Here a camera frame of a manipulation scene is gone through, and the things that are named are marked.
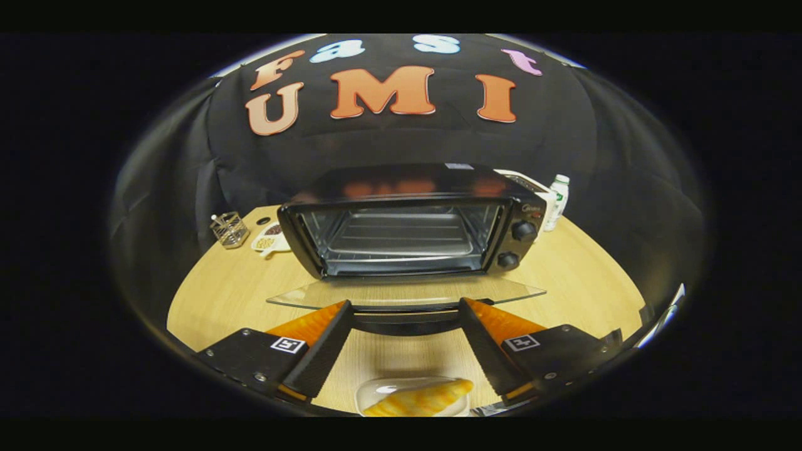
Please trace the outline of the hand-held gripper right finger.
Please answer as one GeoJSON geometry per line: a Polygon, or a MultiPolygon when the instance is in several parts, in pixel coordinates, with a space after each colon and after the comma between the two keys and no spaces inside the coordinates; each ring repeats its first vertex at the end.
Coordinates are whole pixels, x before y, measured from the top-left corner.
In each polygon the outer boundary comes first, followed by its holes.
{"type": "Polygon", "coordinates": [[[596,337],[572,324],[541,326],[479,300],[459,300],[459,322],[505,405],[549,400],[599,374],[620,351],[621,330],[596,337]]]}

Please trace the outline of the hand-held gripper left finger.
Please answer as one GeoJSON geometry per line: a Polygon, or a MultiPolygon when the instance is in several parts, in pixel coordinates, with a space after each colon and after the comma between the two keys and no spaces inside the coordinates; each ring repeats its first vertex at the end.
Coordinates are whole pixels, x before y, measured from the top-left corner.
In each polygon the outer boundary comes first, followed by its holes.
{"type": "Polygon", "coordinates": [[[197,352],[224,377],[295,405],[318,396],[352,330],[355,308],[344,300],[269,331],[241,328],[197,352]]]}

